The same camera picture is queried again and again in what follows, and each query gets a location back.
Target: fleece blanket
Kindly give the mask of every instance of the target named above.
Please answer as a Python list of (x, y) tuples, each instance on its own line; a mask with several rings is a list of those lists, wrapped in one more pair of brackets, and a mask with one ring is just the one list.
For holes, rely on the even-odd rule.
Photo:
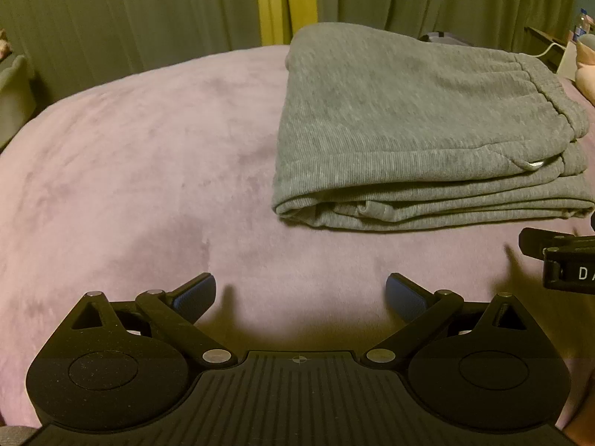
[[(89, 89), (29, 121), (0, 154), (5, 423), (39, 427), (27, 369), (90, 290), (131, 300), (208, 271), (217, 297), (197, 326), (238, 356), (359, 356), (403, 326), (385, 299), (386, 278), (399, 272), (468, 301), (514, 293), (572, 374), (557, 423), (564, 427), (588, 391), (595, 400), (595, 295), (544, 289), (543, 262), (523, 256), (517, 242), (525, 226), (592, 235), (589, 220), (415, 233), (287, 226), (270, 208), (287, 51), (238, 50)], [(595, 122), (593, 106), (572, 82), (563, 84)], [(595, 156), (595, 132), (582, 145)], [(585, 176), (595, 185), (590, 161)]]
[(286, 66), (283, 218), (411, 230), (594, 208), (585, 111), (533, 57), (321, 23), (296, 34)]

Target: metal pin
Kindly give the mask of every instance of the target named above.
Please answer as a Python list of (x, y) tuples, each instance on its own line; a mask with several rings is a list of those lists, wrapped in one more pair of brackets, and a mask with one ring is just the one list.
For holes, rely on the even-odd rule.
[(374, 348), (366, 354), (369, 360), (378, 364), (386, 364), (396, 359), (395, 353), (387, 348)]
[(231, 353), (222, 348), (212, 348), (202, 354), (202, 358), (210, 364), (222, 364), (231, 359)]

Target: black clamp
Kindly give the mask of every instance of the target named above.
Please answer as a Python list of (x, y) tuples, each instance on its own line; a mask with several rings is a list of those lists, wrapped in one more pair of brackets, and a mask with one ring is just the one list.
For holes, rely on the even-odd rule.
[(392, 274), (386, 287), (389, 304), (409, 323), (364, 354), (364, 365), (400, 372), (420, 402), (465, 427), (519, 430), (555, 423), (570, 375), (516, 297), (498, 293), (489, 304), (466, 303), (450, 290), (432, 294), (400, 274)]
[[(514, 296), (466, 303), (392, 274), (386, 297), (407, 325), (359, 361), (251, 351), (238, 363), (193, 326), (215, 300), (210, 274), (130, 302), (89, 292), (29, 368), (44, 427), (27, 444), (289, 445), (314, 432), (344, 446), (571, 444), (553, 426), (569, 372)], [(410, 438), (428, 430), (441, 439)]]
[(519, 235), (519, 248), (543, 260), (545, 288), (595, 294), (595, 236), (526, 227)]
[(231, 351), (193, 326), (214, 300), (210, 274), (135, 301), (85, 294), (29, 367), (26, 386), (42, 423), (134, 426), (174, 406), (200, 372), (236, 364)]

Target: stuffed toy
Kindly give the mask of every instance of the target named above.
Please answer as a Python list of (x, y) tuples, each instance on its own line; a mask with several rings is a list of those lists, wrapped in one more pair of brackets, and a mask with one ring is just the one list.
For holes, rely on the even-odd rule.
[(6, 31), (4, 29), (0, 29), (0, 62), (8, 57), (12, 52), (13, 49), (11, 49), (10, 43), (8, 43), (6, 38)]
[(576, 87), (595, 106), (595, 34), (576, 42)]

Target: ribbed black surface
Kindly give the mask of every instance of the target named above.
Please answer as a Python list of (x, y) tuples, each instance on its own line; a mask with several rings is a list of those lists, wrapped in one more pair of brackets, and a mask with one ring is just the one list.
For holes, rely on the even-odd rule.
[(168, 416), (126, 432), (88, 435), (47, 427), (30, 446), (563, 446), (559, 431), (467, 431), (422, 409), (397, 374), (348, 352), (252, 352), (202, 375)]

